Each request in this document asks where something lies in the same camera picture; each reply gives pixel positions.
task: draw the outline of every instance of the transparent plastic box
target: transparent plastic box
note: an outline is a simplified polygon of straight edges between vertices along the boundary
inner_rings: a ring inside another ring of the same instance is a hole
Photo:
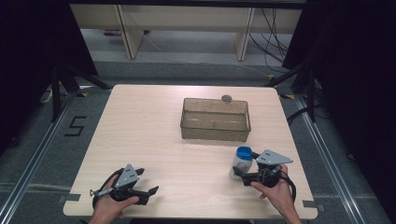
[[[185,98],[180,128],[182,138],[246,142],[251,130],[248,102],[230,96]]]

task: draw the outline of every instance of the gray floor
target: gray floor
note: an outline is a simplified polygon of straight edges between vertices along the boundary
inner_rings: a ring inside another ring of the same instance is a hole
[[[120,36],[104,36],[99,30],[82,30],[82,33],[100,78],[108,84],[262,86],[269,76],[278,77],[282,74],[271,69],[285,71],[279,67],[277,60],[266,57],[251,41],[248,43],[246,59],[238,62],[232,34],[152,31],[144,38],[136,59],[128,60]],[[259,34],[254,37],[264,45]],[[289,44],[290,38],[290,35],[279,36],[285,45]],[[276,48],[270,48],[270,51],[280,57]],[[84,80],[78,82],[80,85],[91,85]],[[291,94],[291,83],[292,78],[279,84],[276,89],[280,94]],[[87,97],[63,97],[65,102],[67,98],[72,98],[72,102],[9,223],[78,223],[79,217],[63,214],[63,197],[73,185],[109,94],[109,91],[93,88]],[[286,117],[299,110],[297,100],[280,101]],[[78,125],[84,126],[84,130],[79,137],[67,137],[67,133],[75,131],[69,128],[75,116],[85,117],[78,120]],[[326,111],[317,109],[316,118],[316,126],[324,144],[365,223],[390,223],[359,167],[346,156],[347,148],[332,121],[326,117]],[[20,144],[10,147],[0,158],[1,202],[5,201],[14,184],[20,180],[51,125],[50,119],[51,101],[37,108],[18,136]],[[309,223],[359,223],[351,220],[337,185],[323,161],[318,143],[308,129],[308,123],[304,116],[300,116],[290,125],[290,130],[319,210],[318,217]],[[129,220],[117,220],[115,223],[129,223]],[[284,221],[257,220],[255,223]]]

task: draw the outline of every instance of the black strap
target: black strap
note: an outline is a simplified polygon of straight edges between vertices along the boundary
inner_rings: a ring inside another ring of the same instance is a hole
[[[293,199],[293,202],[296,201],[296,194],[297,194],[297,189],[296,186],[294,185],[294,183],[291,181],[291,179],[289,177],[285,177],[285,176],[280,176],[279,178],[285,180],[286,182],[288,182],[288,184],[291,187],[291,198]]]

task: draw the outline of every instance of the finger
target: finger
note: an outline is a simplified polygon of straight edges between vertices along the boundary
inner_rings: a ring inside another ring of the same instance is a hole
[[[260,195],[260,199],[265,199],[266,197],[265,194]]]
[[[288,166],[287,166],[287,165],[285,165],[285,164],[279,164],[279,166],[280,166],[280,170],[281,170],[283,173],[285,173],[285,174],[288,173]]]
[[[264,194],[267,191],[267,187],[265,187],[264,185],[262,185],[259,182],[253,181],[250,183],[250,186]]]
[[[111,179],[107,182],[105,189],[111,188],[113,182],[116,180],[117,177],[119,177],[119,175],[114,175],[113,177],[111,177]]]
[[[134,196],[134,197],[131,197],[131,198],[125,200],[125,201],[122,201],[122,206],[124,208],[126,208],[126,207],[128,207],[128,206],[130,206],[130,205],[132,205],[134,203],[137,203],[137,202],[139,202],[139,197]]]

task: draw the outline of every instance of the aluminum rail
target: aluminum rail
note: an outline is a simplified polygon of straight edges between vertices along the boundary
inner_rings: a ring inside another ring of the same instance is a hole
[[[2,204],[0,209],[1,224],[8,224],[15,211],[17,210],[25,191],[29,187],[30,181],[35,175],[35,172],[37,171],[39,165],[43,161],[56,132],[62,124],[67,108],[70,106],[75,97],[75,94],[66,95],[61,113],[59,114],[58,118],[50,124],[43,139],[35,150],[35,154],[29,160],[29,163],[24,169],[17,184],[8,195],[6,201]]]
[[[297,105],[300,109],[306,108],[305,101],[300,94],[296,94]],[[307,113],[303,113],[303,118],[312,138],[317,146],[320,157],[326,166],[326,169],[334,183],[335,189],[343,203],[346,212],[350,218],[351,223],[363,224],[366,223],[364,217],[362,216],[361,210],[358,207],[352,193],[350,192],[344,178],[342,177],[337,165],[332,158],[332,154],[327,148],[319,130],[317,124],[311,121]]]

